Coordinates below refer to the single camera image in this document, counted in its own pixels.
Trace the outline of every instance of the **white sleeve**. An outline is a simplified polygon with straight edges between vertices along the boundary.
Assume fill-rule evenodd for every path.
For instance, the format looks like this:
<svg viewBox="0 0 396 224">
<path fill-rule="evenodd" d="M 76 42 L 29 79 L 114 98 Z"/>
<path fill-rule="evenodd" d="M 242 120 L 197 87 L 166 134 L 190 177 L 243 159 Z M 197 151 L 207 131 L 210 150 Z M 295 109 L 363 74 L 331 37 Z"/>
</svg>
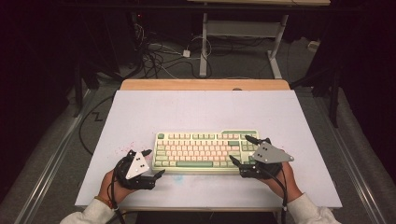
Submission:
<svg viewBox="0 0 396 224">
<path fill-rule="evenodd" d="M 113 210 L 111 210 L 106 204 L 93 199 L 83 212 L 70 214 L 61 221 L 61 224 L 106 223 L 113 216 Z"/>
<path fill-rule="evenodd" d="M 312 203 L 306 193 L 288 203 L 288 210 L 297 224 L 340 223 L 335 220 L 329 208 L 317 207 Z"/>
</svg>

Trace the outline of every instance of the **hand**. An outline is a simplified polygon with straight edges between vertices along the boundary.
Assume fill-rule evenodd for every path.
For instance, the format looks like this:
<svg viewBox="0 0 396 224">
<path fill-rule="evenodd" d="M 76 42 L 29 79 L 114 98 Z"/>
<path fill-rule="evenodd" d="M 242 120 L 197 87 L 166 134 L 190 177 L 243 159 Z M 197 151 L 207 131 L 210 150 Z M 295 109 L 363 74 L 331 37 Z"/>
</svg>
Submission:
<svg viewBox="0 0 396 224">
<path fill-rule="evenodd" d="M 283 186 L 287 187 L 288 192 L 288 201 L 287 203 L 299 198 L 303 195 L 300 189 L 297 187 L 296 180 L 294 179 L 294 172 L 288 162 L 282 162 L 282 171 L 277 174 L 276 178 L 283 184 Z M 270 189 L 279 197 L 283 198 L 283 189 L 275 182 L 274 179 L 259 179 L 262 183 L 268 185 Z"/>
<path fill-rule="evenodd" d="M 111 188 L 109 188 L 108 186 L 111 183 L 111 179 L 113 177 L 113 172 L 114 171 L 111 170 L 111 171 L 107 172 L 107 174 L 105 174 L 105 177 L 102 180 L 102 185 L 99 190 L 98 196 L 105 200 L 110 200 L 108 198 L 108 195 L 111 196 Z M 128 196 L 129 194 L 131 194 L 135 191 L 137 191 L 137 189 L 123 188 L 118 181 L 116 181 L 114 183 L 114 197 L 115 197 L 116 203 L 121 203 L 126 198 L 126 196 Z"/>
</svg>

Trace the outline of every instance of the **space bar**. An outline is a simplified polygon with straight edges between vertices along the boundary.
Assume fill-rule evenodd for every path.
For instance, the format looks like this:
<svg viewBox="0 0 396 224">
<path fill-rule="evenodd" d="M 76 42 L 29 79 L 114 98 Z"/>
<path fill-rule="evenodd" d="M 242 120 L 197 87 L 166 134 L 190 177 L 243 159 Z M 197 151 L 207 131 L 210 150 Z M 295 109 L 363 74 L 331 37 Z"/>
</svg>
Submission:
<svg viewBox="0 0 396 224">
<path fill-rule="evenodd" d="M 213 161 L 178 161 L 177 167 L 213 167 Z"/>
</svg>

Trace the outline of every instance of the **person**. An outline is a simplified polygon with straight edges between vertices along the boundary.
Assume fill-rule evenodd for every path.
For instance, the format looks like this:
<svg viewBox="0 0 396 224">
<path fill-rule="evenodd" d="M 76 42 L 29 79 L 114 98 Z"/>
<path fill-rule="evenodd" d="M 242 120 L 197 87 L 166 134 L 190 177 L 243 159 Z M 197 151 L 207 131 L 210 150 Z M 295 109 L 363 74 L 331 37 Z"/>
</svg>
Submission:
<svg viewBox="0 0 396 224">
<path fill-rule="evenodd" d="M 332 211 L 327 207 L 317 207 L 309 199 L 306 193 L 302 193 L 294 179 L 293 170 L 288 162 L 283 162 L 283 173 L 276 176 L 283 185 L 287 183 L 287 207 L 295 223 L 298 224 L 319 224 L 319 223 L 339 223 Z M 85 223 L 106 223 L 115 213 L 111 209 L 111 202 L 108 198 L 107 189 L 111 183 L 113 171 L 105 174 L 98 196 L 95 197 L 83 212 L 76 212 L 65 217 L 61 224 L 85 224 Z M 259 179 L 279 197 L 284 197 L 283 189 L 274 179 Z M 121 203 L 129 194 L 136 189 L 125 189 L 117 181 L 114 183 L 114 193 L 116 203 Z"/>
</svg>

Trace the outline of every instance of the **green and white keyboard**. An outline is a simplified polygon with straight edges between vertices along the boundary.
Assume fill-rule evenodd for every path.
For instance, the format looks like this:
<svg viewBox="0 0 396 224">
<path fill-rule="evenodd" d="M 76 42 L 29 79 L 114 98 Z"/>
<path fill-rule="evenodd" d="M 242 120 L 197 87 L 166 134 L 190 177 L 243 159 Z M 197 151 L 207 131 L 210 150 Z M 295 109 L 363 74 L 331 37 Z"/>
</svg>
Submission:
<svg viewBox="0 0 396 224">
<path fill-rule="evenodd" d="M 157 133 L 152 170 L 176 174 L 239 174 L 230 155 L 243 164 L 254 164 L 251 155 L 257 146 L 245 135 L 259 138 L 254 130 L 219 133 Z"/>
</svg>

